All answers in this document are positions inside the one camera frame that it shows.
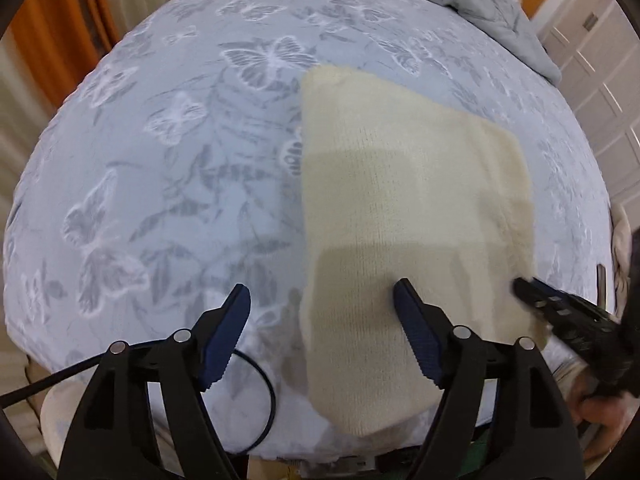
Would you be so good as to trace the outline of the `person's right hand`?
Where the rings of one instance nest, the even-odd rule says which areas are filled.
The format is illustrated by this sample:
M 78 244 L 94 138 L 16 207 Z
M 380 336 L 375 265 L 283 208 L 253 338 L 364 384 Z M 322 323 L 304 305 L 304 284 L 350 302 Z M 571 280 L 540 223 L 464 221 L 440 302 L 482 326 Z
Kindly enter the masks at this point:
M 574 422 L 591 422 L 601 430 L 593 443 L 612 444 L 620 440 L 638 410 L 639 400 L 624 391 L 612 396 L 595 394 L 594 378 L 583 370 L 575 379 L 567 398 Z

